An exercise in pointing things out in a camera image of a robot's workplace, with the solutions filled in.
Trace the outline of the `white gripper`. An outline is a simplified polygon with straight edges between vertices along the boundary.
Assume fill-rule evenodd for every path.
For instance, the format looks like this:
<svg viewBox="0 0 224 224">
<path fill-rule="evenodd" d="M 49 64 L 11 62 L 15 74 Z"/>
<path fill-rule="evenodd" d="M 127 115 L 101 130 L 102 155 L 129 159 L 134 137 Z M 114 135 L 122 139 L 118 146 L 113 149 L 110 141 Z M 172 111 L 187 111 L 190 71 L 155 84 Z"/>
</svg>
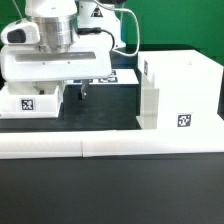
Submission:
<svg viewBox="0 0 224 224">
<path fill-rule="evenodd" d="M 45 87 L 36 81 L 82 80 L 78 99 L 87 96 L 89 80 L 108 77 L 111 61 L 108 50 L 72 47 L 65 53 L 41 53 L 33 45 L 5 45 L 1 50 L 1 72 L 8 82 L 33 82 L 38 95 Z"/>
</svg>

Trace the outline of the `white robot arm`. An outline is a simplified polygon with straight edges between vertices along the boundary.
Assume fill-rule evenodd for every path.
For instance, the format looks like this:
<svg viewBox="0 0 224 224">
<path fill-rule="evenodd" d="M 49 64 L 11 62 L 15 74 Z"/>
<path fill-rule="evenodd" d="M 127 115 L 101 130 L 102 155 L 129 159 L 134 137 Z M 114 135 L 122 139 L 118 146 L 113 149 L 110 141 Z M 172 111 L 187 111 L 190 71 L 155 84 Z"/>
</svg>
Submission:
<svg viewBox="0 0 224 224">
<path fill-rule="evenodd" d="M 25 0 L 25 17 L 1 32 L 0 97 L 61 98 L 67 80 L 108 77 L 114 9 L 111 0 Z"/>
</svg>

